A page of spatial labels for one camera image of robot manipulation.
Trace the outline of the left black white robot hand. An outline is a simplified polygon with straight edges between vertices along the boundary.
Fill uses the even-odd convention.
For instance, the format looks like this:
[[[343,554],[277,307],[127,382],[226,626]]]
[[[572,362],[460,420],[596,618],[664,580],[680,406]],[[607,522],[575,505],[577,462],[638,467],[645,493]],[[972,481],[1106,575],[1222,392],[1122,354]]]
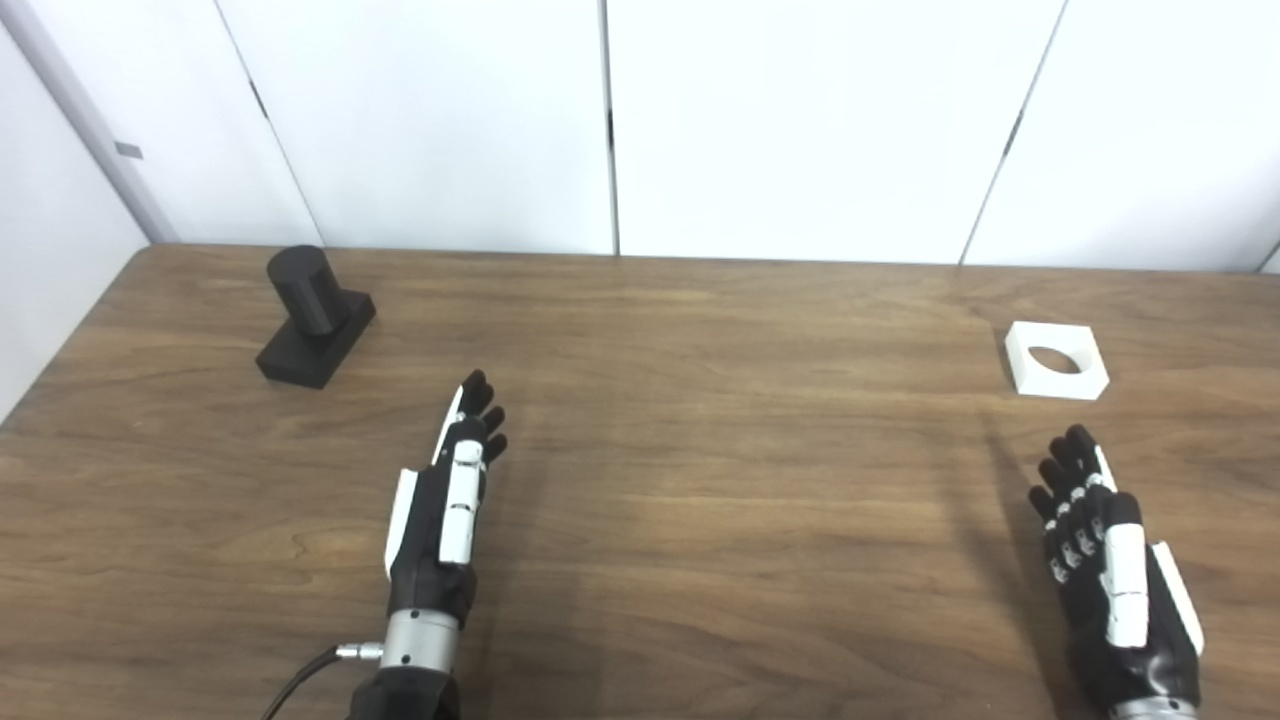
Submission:
[[[506,451],[506,410],[476,369],[454,392],[430,462],[396,484],[384,568],[387,612],[433,611],[465,624],[475,602],[474,539],[489,466]]]

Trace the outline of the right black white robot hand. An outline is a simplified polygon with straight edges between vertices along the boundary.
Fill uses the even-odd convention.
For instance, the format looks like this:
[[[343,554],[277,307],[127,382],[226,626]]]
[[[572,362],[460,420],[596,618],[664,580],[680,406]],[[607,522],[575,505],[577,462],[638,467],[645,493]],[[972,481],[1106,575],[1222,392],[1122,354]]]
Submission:
[[[1048,446],[1028,500],[1068,625],[1068,666],[1106,719],[1196,719],[1204,633],[1169,544],[1146,533],[1083,425]]]

